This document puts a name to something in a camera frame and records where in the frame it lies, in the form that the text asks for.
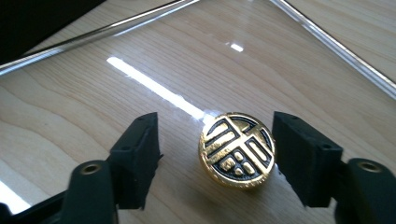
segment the wooden table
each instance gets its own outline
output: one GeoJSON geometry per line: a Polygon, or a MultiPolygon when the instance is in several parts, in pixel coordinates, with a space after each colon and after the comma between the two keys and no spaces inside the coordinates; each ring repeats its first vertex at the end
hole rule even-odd
{"type": "MultiPolygon", "coordinates": [[[[109,0],[38,48],[166,2],[109,0]]],[[[332,10],[323,2],[296,6],[396,77],[394,3],[371,11],[368,2],[335,1],[332,10]],[[350,14],[354,8],[367,10],[350,14]]],[[[396,172],[394,100],[269,1],[204,0],[0,77],[0,181],[39,203],[65,190],[78,164],[104,160],[132,120],[155,111],[164,157],[146,209],[120,211],[120,223],[334,223],[335,202],[303,208],[278,171],[251,191],[212,181],[197,154],[203,114],[244,112],[271,128],[274,111],[291,113],[342,146],[344,161],[366,158],[396,172]]]]}

